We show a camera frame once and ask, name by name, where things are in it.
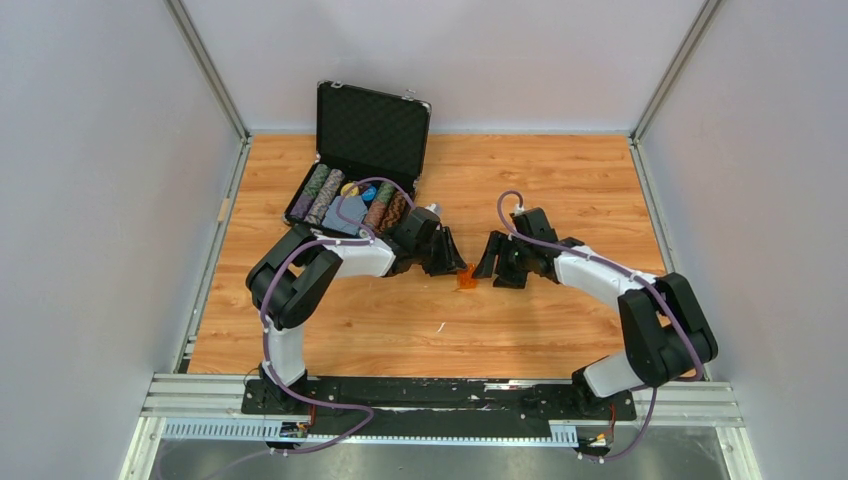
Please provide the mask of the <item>orange pill organizer box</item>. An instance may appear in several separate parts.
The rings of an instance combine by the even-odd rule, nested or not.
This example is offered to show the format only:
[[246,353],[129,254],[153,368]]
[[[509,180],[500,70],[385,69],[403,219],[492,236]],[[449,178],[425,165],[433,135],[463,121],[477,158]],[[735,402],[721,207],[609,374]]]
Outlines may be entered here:
[[478,285],[478,280],[473,276],[476,265],[468,263],[465,269],[456,272],[457,289],[472,290]]

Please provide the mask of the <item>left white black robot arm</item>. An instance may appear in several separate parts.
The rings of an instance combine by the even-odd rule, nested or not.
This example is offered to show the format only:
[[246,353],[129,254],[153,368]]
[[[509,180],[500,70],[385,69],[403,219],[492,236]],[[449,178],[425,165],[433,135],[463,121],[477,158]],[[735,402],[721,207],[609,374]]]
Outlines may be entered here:
[[329,237],[293,227],[252,268],[246,287],[263,329],[260,378],[283,413],[306,400],[304,325],[331,283],[352,277],[390,278],[418,265],[436,277],[467,268],[451,229],[432,210],[416,207],[381,234]]

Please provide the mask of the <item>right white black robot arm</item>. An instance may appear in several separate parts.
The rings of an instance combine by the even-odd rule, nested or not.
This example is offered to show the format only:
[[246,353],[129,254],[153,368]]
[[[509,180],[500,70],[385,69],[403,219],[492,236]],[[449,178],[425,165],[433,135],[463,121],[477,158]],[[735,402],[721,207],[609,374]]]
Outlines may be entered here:
[[510,232],[493,231],[472,275],[499,288],[522,289],[534,273],[578,289],[619,316],[623,349],[575,371],[571,403],[596,417],[611,396],[658,388],[718,355],[718,343],[689,281],[679,273],[656,276],[626,268],[573,237],[558,238],[543,209],[511,217]]

